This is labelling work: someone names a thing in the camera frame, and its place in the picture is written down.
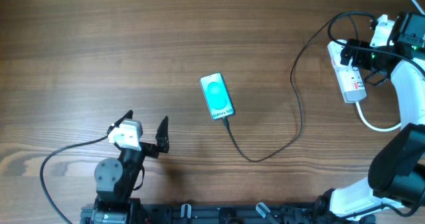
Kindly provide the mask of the white power strip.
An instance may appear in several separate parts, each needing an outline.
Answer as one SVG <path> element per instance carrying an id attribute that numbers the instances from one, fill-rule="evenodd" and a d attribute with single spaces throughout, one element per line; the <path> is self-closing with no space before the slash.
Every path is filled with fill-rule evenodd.
<path id="1" fill-rule="evenodd" d="M 331 41 L 327 48 L 331 59 L 335 53 L 341 54 L 344 46 Z M 367 96 L 363 79 L 357 67 L 351 66 L 351 63 L 349 63 L 347 70 L 335 71 L 335 74 L 345 103 L 356 103 Z"/>

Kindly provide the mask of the teal Samsung Galaxy smartphone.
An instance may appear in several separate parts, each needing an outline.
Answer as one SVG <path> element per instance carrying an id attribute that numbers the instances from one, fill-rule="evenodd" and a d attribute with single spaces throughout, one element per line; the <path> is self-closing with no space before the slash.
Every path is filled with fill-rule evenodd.
<path id="1" fill-rule="evenodd" d="M 200 84 L 213 120 L 234 114 L 234 107 L 221 73 L 218 72 L 200 78 Z"/>

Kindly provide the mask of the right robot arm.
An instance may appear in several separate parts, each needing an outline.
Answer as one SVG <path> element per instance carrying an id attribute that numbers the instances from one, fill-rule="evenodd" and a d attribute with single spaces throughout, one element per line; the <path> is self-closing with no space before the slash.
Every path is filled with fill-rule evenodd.
<path id="1" fill-rule="evenodd" d="M 369 42 L 332 38 L 331 64 L 346 103 L 365 98 L 364 85 L 376 74 L 391 81 L 398 98 L 398 134 L 372 160 L 367 177 L 320 195 L 313 223 L 372 223 L 376 212 L 391 209 L 410 217 L 424 205 L 424 15 L 401 12 L 371 19 Z"/>

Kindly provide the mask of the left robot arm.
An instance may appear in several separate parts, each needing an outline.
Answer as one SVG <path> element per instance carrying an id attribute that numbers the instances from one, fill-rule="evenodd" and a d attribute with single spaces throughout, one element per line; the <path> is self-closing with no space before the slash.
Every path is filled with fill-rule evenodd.
<path id="1" fill-rule="evenodd" d="M 107 131 L 109 143 L 120 151 L 119 156 L 102 160 L 94 171 L 96 180 L 95 202 L 92 207 L 83 207 L 81 224 L 96 223 L 150 223 L 149 213 L 139 198 L 132 198 L 139 174 L 144 174 L 144 159 L 158 158 L 169 152 L 169 118 L 162 119 L 155 135 L 156 143 L 142 142 L 142 124 L 133 119 L 129 110 L 122 118 L 112 123 Z"/>

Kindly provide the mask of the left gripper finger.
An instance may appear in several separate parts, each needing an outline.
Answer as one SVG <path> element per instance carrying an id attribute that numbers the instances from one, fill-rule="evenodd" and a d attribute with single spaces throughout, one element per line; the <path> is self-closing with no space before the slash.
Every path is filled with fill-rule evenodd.
<path id="1" fill-rule="evenodd" d="M 168 153 L 169 152 L 169 134 L 168 134 L 168 127 L 169 127 L 169 118 L 166 116 L 161 121 L 157 133 L 155 135 L 155 139 L 157 141 L 157 146 L 159 148 L 159 151 L 162 153 Z"/>
<path id="2" fill-rule="evenodd" d="M 132 119 L 132 117 L 133 110 L 129 110 L 119 120 L 111 123 L 106 133 L 109 134 L 114 128 L 117 128 L 125 119 Z"/>

